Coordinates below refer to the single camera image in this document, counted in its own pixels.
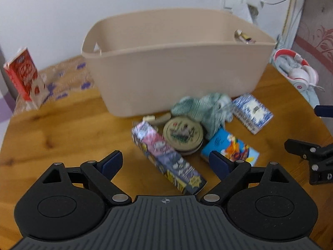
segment blue and white box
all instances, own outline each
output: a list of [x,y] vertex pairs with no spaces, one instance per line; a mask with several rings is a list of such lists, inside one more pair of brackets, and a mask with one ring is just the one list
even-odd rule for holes
[[233,114],[253,134],[258,133],[273,118],[273,114],[251,94],[244,94],[232,103]]

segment green striped cloth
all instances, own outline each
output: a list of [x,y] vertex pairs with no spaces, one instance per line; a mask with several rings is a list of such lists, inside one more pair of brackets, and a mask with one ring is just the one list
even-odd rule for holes
[[184,97],[172,109],[173,116],[188,116],[200,122],[207,130],[205,136],[210,140],[225,122],[232,120],[231,98],[226,94],[211,93],[201,99]]

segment tin lid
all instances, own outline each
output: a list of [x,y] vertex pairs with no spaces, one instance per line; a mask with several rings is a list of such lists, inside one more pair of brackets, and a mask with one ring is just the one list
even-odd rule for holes
[[175,150],[190,151],[202,144],[204,131],[199,123],[187,117],[175,117],[164,126],[163,137]]

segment yellow starburst label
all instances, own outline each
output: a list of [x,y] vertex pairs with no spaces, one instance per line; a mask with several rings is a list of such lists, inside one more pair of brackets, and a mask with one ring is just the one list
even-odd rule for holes
[[199,176],[193,176],[189,179],[189,185],[191,185],[192,188],[199,187],[201,182],[202,181],[201,181],[201,178]]

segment white cable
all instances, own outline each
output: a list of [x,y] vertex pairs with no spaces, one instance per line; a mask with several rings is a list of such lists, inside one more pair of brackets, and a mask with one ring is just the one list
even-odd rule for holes
[[276,2],[276,3],[270,3],[270,2],[266,2],[266,1],[264,1],[264,0],[261,0],[263,3],[265,3],[265,4],[267,4],[267,5],[277,5],[277,4],[280,4],[280,3],[282,3],[282,2],[284,2],[284,1],[287,1],[287,0],[282,0],[282,1],[280,1],[280,2]]

